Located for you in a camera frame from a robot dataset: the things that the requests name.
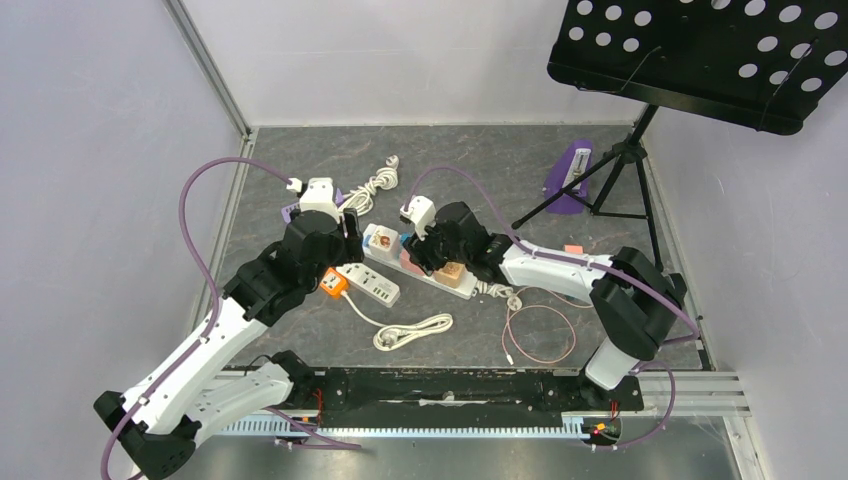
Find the tan cube socket adapter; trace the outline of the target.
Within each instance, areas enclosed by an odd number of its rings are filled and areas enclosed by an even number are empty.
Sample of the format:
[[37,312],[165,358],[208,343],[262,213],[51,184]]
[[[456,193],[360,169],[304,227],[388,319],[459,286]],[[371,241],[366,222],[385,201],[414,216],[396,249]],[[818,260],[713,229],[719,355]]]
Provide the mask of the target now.
[[461,263],[448,262],[433,274],[434,279],[447,287],[459,288],[466,276],[466,268]]

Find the white tiger cube adapter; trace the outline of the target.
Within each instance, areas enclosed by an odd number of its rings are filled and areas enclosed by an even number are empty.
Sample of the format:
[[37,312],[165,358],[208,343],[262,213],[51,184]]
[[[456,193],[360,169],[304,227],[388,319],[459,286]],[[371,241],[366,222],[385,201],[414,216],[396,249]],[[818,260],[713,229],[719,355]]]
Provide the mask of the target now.
[[375,225],[369,236],[368,247],[375,258],[384,261],[397,260],[402,247],[400,234],[387,226]]

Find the long white colourful power strip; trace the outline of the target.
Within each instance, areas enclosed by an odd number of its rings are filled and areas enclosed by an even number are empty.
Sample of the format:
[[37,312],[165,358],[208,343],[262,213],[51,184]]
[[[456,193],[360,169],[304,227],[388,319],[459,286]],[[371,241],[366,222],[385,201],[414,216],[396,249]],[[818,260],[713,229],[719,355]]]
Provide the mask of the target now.
[[[391,239],[392,246],[378,246],[381,236],[387,236]],[[451,293],[452,295],[464,300],[469,300],[474,295],[476,278],[470,273],[462,271],[459,275],[459,279],[457,280],[457,285],[451,286],[438,281],[435,274],[426,275],[415,265],[412,265],[408,260],[402,261],[401,258],[403,257],[404,251],[402,249],[395,248],[395,245],[400,244],[400,235],[391,228],[370,223],[365,228],[363,237],[363,251],[368,260],[403,273],[411,278],[415,278],[416,280],[442,291]]]

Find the small pink charger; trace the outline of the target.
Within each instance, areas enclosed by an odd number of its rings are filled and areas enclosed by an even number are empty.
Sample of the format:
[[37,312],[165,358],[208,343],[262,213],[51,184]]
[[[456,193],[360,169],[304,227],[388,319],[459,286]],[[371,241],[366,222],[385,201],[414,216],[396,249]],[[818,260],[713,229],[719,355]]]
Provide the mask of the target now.
[[569,254],[575,254],[575,255],[580,255],[580,254],[583,254],[583,253],[584,253],[584,249],[583,249],[583,247],[582,247],[582,246],[580,246],[580,245],[568,245],[568,244],[566,244],[566,245],[563,247],[563,250],[564,250],[566,253],[569,253]]

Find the pink cube socket adapter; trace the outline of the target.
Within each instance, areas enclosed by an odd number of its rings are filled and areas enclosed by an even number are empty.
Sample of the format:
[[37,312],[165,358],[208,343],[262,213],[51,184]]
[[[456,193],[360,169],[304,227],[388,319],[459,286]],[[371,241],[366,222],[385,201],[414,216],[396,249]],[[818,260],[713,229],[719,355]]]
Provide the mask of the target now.
[[399,263],[402,269],[416,276],[427,276],[427,273],[412,260],[410,253],[402,249],[399,256]]

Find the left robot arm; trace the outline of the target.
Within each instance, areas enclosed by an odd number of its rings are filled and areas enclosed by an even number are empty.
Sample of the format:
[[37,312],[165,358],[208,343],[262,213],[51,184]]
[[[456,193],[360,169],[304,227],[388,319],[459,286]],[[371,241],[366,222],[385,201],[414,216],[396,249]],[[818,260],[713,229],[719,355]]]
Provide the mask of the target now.
[[151,374],[123,393],[105,391],[95,400],[93,408],[110,431],[102,478],[109,476],[115,445],[140,477],[166,479],[211,435],[241,417],[282,402],[307,405],[312,379],[287,371],[278,360],[233,387],[203,390],[236,353],[315,292],[329,268],[363,258],[355,210],[296,214],[282,239],[236,270],[203,322]]

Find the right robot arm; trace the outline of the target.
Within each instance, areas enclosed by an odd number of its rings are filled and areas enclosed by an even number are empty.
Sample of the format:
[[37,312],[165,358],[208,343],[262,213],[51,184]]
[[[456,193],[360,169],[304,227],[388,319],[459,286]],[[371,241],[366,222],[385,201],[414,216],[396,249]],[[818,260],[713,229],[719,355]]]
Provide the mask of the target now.
[[458,263],[486,283],[545,289],[594,308],[606,337],[577,382],[580,400],[591,408],[606,406],[625,376],[655,358],[683,312],[683,276],[664,274],[635,248],[614,255],[544,248],[487,231],[463,202],[437,208],[423,196],[402,206],[400,216],[414,230],[404,249],[428,275]]

